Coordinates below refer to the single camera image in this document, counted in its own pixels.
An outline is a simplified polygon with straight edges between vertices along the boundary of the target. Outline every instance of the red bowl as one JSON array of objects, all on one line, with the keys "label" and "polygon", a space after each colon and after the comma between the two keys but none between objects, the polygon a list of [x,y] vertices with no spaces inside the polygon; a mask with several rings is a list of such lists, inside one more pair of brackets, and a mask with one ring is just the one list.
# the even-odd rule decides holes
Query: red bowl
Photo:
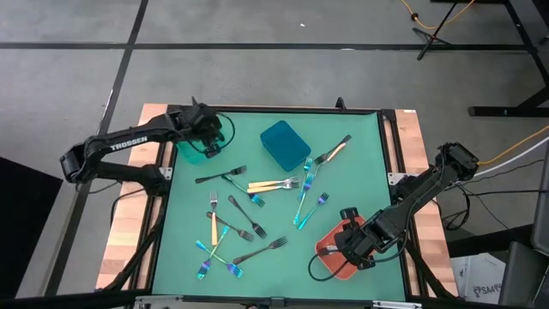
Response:
[{"label": "red bowl", "polygon": [[[364,223],[366,223],[366,220],[362,216],[355,217],[355,221],[359,225],[363,225]],[[343,232],[343,225],[348,222],[349,220],[341,221],[329,233],[327,233],[326,236],[324,236],[324,238],[320,239],[320,241],[317,242],[317,245],[315,245],[315,251],[318,253],[321,249],[329,245],[335,245],[334,235],[336,235],[339,232]],[[343,257],[343,254],[339,252],[320,256],[320,260],[323,262],[324,266],[326,266],[332,274],[335,273],[335,271],[339,269],[341,265],[346,261],[345,257]],[[356,266],[352,264],[347,264],[345,265],[345,267],[343,267],[343,269],[337,275],[335,275],[335,277],[340,280],[347,280],[351,276],[353,276],[356,271],[357,271]]]}]

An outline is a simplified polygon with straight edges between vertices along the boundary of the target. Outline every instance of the rainbow fork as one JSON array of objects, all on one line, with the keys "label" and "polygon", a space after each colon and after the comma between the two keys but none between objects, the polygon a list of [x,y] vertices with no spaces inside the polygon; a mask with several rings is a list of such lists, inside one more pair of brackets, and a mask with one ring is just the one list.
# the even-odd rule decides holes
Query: rainbow fork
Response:
[{"label": "rainbow fork", "polygon": [[293,225],[297,226],[299,224],[299,214],[301,214],[301,208],[303,207],[303,202],[305,201],[305,195],[307,195],[307,191],[311,188],[312,180],[314,178],[315,175],[313,173],[307,173],[307,176],[303,181],[303,196],[301,197],[301,202],[299,202],[298,211],[295,213],[295,217],[293,217]]},{"label": "rainbow fork", "polygon": [[222,262],[226,266],[226,269],[229,270],[229,272],[235,275],[237,278],[241,278],[244,274],[244,272],[237,265],[233,263],[228,263],[223,258],[218,257],[215,253],[212,253],[202,242],[200,242],[200,240],[196,241],[196,246],[204,250],[205,252],[210,253],[212,257]]},{"label": "rainbow fork", "polygon": [[209,253],[208,259],[202,263],[202,266],[196,273],[196,278],[198,278],[199,280],[202,279],[208,272],[209,267],[212,264],[212,256],[215,254],[215,251],[220,246],[221,241],[225,238],[226,233],[229,232],[229,229],[229,227],[223,228],[223,233],[221,234],[220,240],[217,242],[217,246],[215,246],[214,249]]}]

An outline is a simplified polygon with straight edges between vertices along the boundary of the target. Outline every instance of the wooden table edge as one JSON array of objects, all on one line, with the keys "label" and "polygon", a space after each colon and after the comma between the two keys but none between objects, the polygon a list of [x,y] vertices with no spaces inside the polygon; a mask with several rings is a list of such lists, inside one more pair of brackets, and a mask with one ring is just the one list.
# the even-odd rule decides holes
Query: wooden table edge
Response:
[{"label": "wooden table edge", "polygon": [[[152,117],[166,112],[167,106],[167,104],[156,103],[144,104],[138,124],[144,124]],[[428,161],[417,113],[413,110],[395,110],[395,115],[406,172],[421,173],[428,168]],[[395,145],[393,144],[390,122],[387,119],[384,120],[384,127],[387,136],[389,159],[391,166],[394,169],[394,167],[396,167],[396,152]],[[172,151],[172,144],[168,144],[162,163],[163,167],[167,167]],[[154,163],[158,149],[159,144],[152,142],[134,147],[130,153],[129,165],[140,167],[144,164]],[[139,184],[124,182],[120,194],[122,195],[139,188]],[[116,274],[128,263],[135,252],[142,227],[146,201],[147,196],[142,192],[140,194],[135,194],[134,196],[126,197],[118,202],[96,282],[97,288],[103,288],[109,284],[115,278]],[[154,201],[154,207],[157,209],[159,206],[160,200],[157,198]],[[158,211],[153,212],[154,216],[152,218],[153,220],[151,220],[151,224],[154,222],[157,212]],[[437,206],[435,203],[430,203],[418,212],[414,219],[416,220],[416,225],[418,227],[417,233],[422,257],[424,257],[427,264],[435,273],[435,276],[441,281],[446,289],[452,294],[457,295],[455,278]],[[140,275],[137,280],[138,288],[145,287],[150,252],[151,250],[149,249],[142,260],[142,268],[140,269]],[[412,295],[418,295],[418,279],[413,261],[408,254],[407,267]]]}]

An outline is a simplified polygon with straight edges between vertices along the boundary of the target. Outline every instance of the green table surface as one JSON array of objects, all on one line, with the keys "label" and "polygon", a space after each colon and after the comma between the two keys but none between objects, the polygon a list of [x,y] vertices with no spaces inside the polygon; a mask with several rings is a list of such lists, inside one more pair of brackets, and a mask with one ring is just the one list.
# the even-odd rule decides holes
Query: green table surface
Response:
[{"label": "green table surface", "polygon": [[[389,205],[387,172],[377,125],[377,115],[227,113],[236,125],[232,144],[213,159],[191,165],[181,154],[176,158],[172,189],[154,276],[154,294],[201,295],[221,297],[285,297],[313,300],[404,300],[403,277],[399,259],[378,264],[373,269],[355,273],[349,280],[313,281],[307,264],[315,254],[315,244],[340,221],[339,211],[356,207],[368,218]],[[303,176],[303,166],[286,173],[263,147],[259,135],[279,120],[286,120],[311,146],[311,157],[333,148],[345,135],[353,138],[347,146],[318,173],[307,194],[301,217],[312,209],[318,197],[329,194],[328,201],[299,231],[293,225],[298,207],[299,189],[260,194],[265,206],[259,208],[224,179],[195,184],[195,179],[223,173],[246,165],[246,173],[233,176],[242,186],[248,182]],[[267,238],[256,235],[253,242],[230,231],[217,250],[226,261],[266,246],[281,236],[288,243],[269,250],[239,265],[241,278],[230,274],[225,265],[212,260],[208,274],[196,278],[196,272],[208,254],[195,246],[196,240],[211,248],[211,211],[209,192],[217,191],[217,215],[236,227],[251,233],[250,223],[227,200],[233,195],[244,211],[267,232]],[[385,254],[396,252],[392,248]],[[330,273],[319,261],[312,272],[316,277]]]}]

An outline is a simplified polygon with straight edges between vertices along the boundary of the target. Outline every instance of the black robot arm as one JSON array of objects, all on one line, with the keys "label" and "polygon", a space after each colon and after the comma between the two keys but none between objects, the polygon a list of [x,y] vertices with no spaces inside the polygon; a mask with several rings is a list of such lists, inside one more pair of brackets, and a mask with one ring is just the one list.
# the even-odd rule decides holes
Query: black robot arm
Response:
[{"label": "black robot arm", "polygon": [[192,106],[156,116],[146,124],[91,136],[76,144],[59,159],[65,178],[75,184],[96,178],[135,181],[148,195],[165,195],[167,181],[157,166],[131,167],[101,160],[112,152],[145,142],[202,142],[207,157],[217,155],[220,152],[217,142],[225,140],[220,133],[221,122],[211,107],[196,103],[194,98],[192,101]]},{"label": "black robot arm", "polygon": [[417,177],[399,181],[396,205],[379,210],[362,226],[354,220],[358,215],[356,208],[341,211],[341,218],[350,222],[343,226],[343,232],[335,235],[335,244],[349,263],[359,270],[375,266],[369,256],[374,251],[386,252],[402,239],[413,214],[455,181],[474,176],[479,160],[460,143],[446,143],[439,149],[435,166]]}]

